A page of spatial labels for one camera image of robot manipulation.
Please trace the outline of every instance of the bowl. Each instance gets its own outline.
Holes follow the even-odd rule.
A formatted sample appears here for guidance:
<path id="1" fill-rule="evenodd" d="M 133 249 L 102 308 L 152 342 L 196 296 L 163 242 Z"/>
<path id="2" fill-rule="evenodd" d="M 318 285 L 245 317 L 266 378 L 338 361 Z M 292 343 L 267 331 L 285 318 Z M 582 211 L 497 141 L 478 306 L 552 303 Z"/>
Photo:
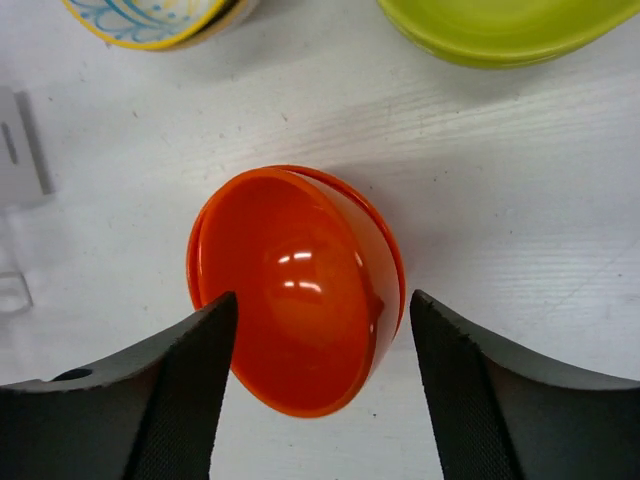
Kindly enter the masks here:
<path id="1" fill-rule="evenodd" d="M 410 40 L 481 68 L 541 63 L 573 52 L 640 12 L 640 0 L 378 0 Z"/>
<path id="2" fill-rule="evenodd" d="M 140 50 L 161 50 L 188 39 L 230 3 L 229 0 L 63 2 L 80 23 L 105 42 Z"/>
<path id="3" fill-rule="evenodd" d="M 187 248 L 195 308 L 238 297 L 232 370 L 287 415 L 346 406 L 402 318 L 402 259 L 389 227 L 353 188 L 318 170 L 238 175 L 200 211 Z"/>

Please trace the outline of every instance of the green bowl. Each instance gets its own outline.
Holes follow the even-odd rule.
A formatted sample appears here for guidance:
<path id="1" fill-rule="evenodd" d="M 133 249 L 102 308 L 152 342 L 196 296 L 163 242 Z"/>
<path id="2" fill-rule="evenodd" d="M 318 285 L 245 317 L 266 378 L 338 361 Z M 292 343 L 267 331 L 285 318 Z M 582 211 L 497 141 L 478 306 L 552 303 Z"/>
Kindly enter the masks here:
<path id="1" fill-rule="evenodd" d="M 640 0 L 378 0 L 410 40 L 444 60 L 512 68 L 566 55 L 640 12 Z"/>

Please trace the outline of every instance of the orange bowl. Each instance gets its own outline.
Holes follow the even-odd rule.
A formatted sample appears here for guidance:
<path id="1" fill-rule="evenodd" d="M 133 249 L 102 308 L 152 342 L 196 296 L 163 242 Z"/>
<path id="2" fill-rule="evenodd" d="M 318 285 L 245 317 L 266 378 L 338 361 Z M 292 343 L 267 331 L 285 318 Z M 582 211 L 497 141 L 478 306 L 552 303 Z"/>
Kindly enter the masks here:
<path id="1" fill-rule="evenodd" d="M 305 167 L 251 170 L 218 190 L 194 223 L 187 279 L 196 308 L 236 292 L 232 370 L 296 417 L 355 397 L 404 308 L 402 259 L 382 217 L 344 182 Z"/>

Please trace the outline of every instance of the screw hole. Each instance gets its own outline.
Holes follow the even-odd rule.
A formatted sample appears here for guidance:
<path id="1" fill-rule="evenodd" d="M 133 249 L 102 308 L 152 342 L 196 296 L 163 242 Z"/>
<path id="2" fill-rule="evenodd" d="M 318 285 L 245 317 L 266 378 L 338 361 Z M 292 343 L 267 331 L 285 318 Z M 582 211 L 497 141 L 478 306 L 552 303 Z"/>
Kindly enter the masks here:
<path id="1" fill-rule="evenodd" d="M 93 373 L 90 368 L 74 368 L 68 372 L 64 372 L 51 380 L 52 382 L 64 382 L 65 380 L 77 380 L 79 378 L 88 377 Z"/>

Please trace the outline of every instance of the white wooden surface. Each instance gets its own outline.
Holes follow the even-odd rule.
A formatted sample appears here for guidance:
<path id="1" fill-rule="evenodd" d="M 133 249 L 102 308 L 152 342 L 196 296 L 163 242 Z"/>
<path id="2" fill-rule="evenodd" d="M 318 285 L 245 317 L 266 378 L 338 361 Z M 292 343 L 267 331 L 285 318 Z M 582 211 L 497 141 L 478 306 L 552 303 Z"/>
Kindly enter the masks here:
<path id="1" fill-rule="evenodd" d="M 36 304 L 0 321 L 0 383 L 51 378 L 186 316 L 200 206 L 282 162 L 361 188 L 396 231 L 410 288 L 640 379 L 640 18 L 506 72 L 427 56 L 372 0 L 264 0 L 238 30 L 171 54 L 107 48 L 55 1 L 4 0 L 0 44 L 0 84 L 21 92 L 54 190 L 0 223 Z M 231 379 L 212 473 L 441 478 L 408 323 L 329 418 L 286 418 Z"/>

